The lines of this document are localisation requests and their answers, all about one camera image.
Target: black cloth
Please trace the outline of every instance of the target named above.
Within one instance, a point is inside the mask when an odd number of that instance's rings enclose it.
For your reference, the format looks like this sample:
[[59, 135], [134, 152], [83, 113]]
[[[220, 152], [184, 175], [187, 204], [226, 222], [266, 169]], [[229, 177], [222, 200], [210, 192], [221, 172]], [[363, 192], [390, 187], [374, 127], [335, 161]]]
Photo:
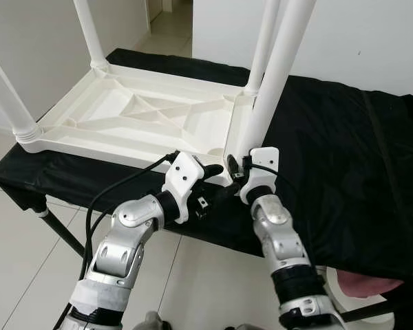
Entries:
[[[123, 49], [108, 60], [230, 85], [243, 86], [248, 78], [239, 67]], [[264, 146], [280, 150], [277, 194], [316, 264], [413, 282], [413, 96], [290, 76]], [[53, 151], [29, 154], [16, 145], [0, 161], [0, 187], [22, 209], [43, 202], [44, 194], [87, 206], [136, 171]], [[148, 173], [102, 198], [96, 209], [158, 192], [163, 180]], [[218, 187], [205, 189], [213, 194]], [[167, 229], [261, 255], [238, 198], [204, 221]]]

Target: pink object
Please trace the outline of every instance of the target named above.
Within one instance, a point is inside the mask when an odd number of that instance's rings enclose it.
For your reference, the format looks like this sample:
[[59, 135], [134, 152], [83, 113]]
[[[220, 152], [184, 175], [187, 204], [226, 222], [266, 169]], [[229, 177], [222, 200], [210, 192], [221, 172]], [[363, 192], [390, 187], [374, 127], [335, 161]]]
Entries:
[[349, 297], [367, 298], [391, 291], [404, 283], [390, 278], [371, 277], [337, 269], [338, 284]]

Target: table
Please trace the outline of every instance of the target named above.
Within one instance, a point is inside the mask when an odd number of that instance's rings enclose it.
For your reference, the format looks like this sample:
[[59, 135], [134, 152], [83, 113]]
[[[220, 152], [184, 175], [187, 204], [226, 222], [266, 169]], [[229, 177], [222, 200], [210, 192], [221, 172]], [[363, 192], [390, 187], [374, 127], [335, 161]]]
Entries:
[[[125, 49], [116, 49], [107, 59], [239, 86], [249, 73], [241, 67]], [[413, 284], [413, 96], [290, 76], [264, 145], [280, 150], [277, 194], [316, 264]], [[46, 194], [88, 206], [106, 186], [136, 171], [54, 151], [29, 154], [17, 144], [0, 161], [0, 187], [23, 210], [40, 213], [46, 209]], [[163, 174], [147, 173], [103, 197], [95, 209], [158, 192], [163, 181]], [[217, 189], [205, 186], [210, 196]], [[83, 254], [83, 246], [54, 214], [39, 215]], [[216, 208], [205, 221], [191, 219], [166, 229], [262, 255], [249, 211], [238, 198]]]

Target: baseboard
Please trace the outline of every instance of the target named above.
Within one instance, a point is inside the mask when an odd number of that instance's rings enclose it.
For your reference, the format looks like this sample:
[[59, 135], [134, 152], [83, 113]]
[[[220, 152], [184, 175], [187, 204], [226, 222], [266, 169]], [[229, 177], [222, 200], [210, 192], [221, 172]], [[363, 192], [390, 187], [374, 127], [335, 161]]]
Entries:
[[12, 129], [10, 129], [8, 127], [2, 127], [2, 126], [0, 126], [0, 134], [14, 136], [14, 133], [12, 132]]
[[132, 47], [131, 50], [136, 50], [136, 51], [140, 50], [150, 36], [151, 36], [151, 32], [150, 32], [150, 30], [148, 30], [148, 31], [145, 32], [145, 34], [139, 39], [139, 41]]

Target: robotic arm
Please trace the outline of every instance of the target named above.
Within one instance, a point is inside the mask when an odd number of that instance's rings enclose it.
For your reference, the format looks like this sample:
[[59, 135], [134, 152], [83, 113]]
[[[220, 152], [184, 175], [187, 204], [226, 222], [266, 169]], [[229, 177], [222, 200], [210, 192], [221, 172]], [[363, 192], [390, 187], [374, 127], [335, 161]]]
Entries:
[[[279, 320], [287, 329], [344, 329], [293, 230], [290, 213], [274, 195], [277, 167], [276, 148], [253, 149], [244, 160], [244, 174], [231, 175], [239, 183], [229, 191], [235, 192], [241, 184], [240, 198], [251, 207], [254, 231], [280, 301]], [[109, 234], [100, 243], [84, 279], [76, 284], [70, 298], [72, 310], [60, 329], [122, 329], [121, 319], [144, 258], [145, 243], [166, 222], [187, 221], [187, 202], [193, 189], [222, 171], [220, 165], [203, 166], [194, 156], [180, 153], [165, 175], [162, 192], [119, 205]], [[198, 202], [201, 207], [207, 204], [202, 197]], [[161, 328], [143, 324], [135, 329]]]

